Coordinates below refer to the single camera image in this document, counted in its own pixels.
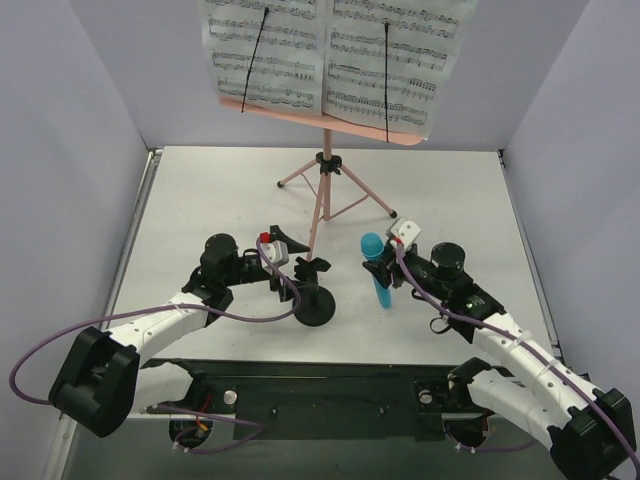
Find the blue toy microphone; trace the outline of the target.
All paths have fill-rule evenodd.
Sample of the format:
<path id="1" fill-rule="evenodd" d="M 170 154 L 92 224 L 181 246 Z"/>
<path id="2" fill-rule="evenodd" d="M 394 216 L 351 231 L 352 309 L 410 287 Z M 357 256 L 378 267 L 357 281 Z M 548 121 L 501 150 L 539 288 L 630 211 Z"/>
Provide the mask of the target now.
<path id="1" fill-rule="evenodd" d="M 360 250 L 365 261 L 363 267 L 372 275 L 374 289 L 383 309 L 390 309 L 392 296 L 389 283 L 385 280 L 383 264 L 380 262 L 385 245 L 377 233 L 366 233 L 361 237 Z"/>

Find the black microphone stand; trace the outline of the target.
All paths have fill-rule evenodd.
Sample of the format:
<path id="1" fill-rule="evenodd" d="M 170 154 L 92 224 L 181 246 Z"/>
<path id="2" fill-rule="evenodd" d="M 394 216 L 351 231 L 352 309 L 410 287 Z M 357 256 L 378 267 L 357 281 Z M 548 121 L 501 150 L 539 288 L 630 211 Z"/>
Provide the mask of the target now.
<path id="1" fill-rule="evenodd" d="M 331 292 L 319 284 L 319 273 L 325 273 L 331 264 L 320 257 L 310 261 L 301 257 L 294 267 L 294 285 L 301 296 L 299 308 L 294 316 L 303 325 L 320 327 L 334 316 L 336 302 Z"/>

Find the pink perforated music stand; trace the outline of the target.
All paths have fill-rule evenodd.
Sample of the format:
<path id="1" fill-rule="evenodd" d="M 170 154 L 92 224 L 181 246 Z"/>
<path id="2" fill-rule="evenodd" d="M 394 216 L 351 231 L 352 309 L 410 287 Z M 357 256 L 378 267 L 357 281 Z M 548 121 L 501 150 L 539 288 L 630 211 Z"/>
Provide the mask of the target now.
<path id="1" fill-rule="evenodd" d="M 246 107 L 240 101 L 228 98 L 220 99 L 219 104 L 234 111 L 248 112 L 263 117 L 320 128 L 322 130 L 322 151 L 316 155 L 314 160 L 309 161 L 303 167 L 295 170 L 293 173 L 280 179 L 276 183 L 277 187 L 282 189 L 295 178 L 302 177 L 315 196 L 309 234 L 310 251 L 306 254 L 306 259 L 308 261 L 313 257 L 317 229 L 321 221 L 329 222 L 368 199 L 372 199 L 387 213 L 390 218 L 395 219 L 397 217 L 397 212 L 393 208 L 391 208 L 379 195 L 367 186 L 350 168 L 344 164 L 343 161 L 338 159 L 338 155 L 334 153 L 333 149 L 333 133 L 339 132 L 373 140 L 389 141 L 390 143 L 401 146 L 414 146 L 419 144 L 422 141 L 420 136 L 397 132 L 388 133 L 386 130 L 353 124 L 327 114 L 322 114 L 321 116 L 303 116 L 295 113 L 271 111 L 258 106 Z M 345 174 L 352 183 L 357 185 L 364 195 L 341 210 L 332 213 L 332 178 L 342 174 Z"/>

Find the sheet music page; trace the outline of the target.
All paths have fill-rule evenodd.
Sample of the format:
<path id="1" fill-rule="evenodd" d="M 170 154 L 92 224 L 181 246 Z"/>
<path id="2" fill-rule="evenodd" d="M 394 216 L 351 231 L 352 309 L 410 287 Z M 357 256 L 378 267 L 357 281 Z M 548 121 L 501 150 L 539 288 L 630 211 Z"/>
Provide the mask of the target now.
<path id="1" fill-rule="evenodd" d="M 425 139 L 477 9 L 475 1 L 332 1 L 323 110 Z"/>
<path id="2" fill-rule="evenodd" d="M 197 3 L 213 90 L 247 107 L 319 116 L 325 1 Z"/>

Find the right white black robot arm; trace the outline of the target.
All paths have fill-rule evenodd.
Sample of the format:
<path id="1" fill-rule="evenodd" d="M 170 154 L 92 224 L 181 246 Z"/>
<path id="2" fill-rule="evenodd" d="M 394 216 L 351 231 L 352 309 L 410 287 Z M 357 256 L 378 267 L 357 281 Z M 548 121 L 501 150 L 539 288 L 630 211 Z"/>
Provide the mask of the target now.
<path id="1" fill-rule="evenodd" d="M 381 287 L 410 284 L 447 330 L 489 356 L 450 372 L 449 396 L 460 407 L 486 409 L 527 432 L 568 479 L 604 479 L 625 461 L 639 462 L 629 400 L 617 389 L 601 390 L 532 340 L 465 272 L 459 245 L 440 243 L 423 258 L 399 238 L 369 233 L 360 248 Z"/>

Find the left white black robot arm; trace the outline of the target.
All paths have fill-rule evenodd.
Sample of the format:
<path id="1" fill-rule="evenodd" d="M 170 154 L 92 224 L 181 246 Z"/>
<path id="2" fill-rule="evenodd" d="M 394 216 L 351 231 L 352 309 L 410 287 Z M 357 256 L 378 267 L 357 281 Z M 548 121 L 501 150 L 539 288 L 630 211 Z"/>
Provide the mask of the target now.
<path id="1" fill-rule="evenodd" d="M 225 315 L 236 285 L 267 281 L 281 301 L 293 298 L 300 305 L 297 283 L 279 268 L 290 255 L 309 250 L 277 225 L 246 254 L 239 254 L 231 235 L 211 236 L 189 280 L 166 304 L 127 313 L 124 324 L 106 331 L 90 326 L 76 336 L 49 392 L 50 404 L 103 438 L 132 412 L 183 400 L 194 373 L 174 363 L 150 367 L 148 361 Z"/>

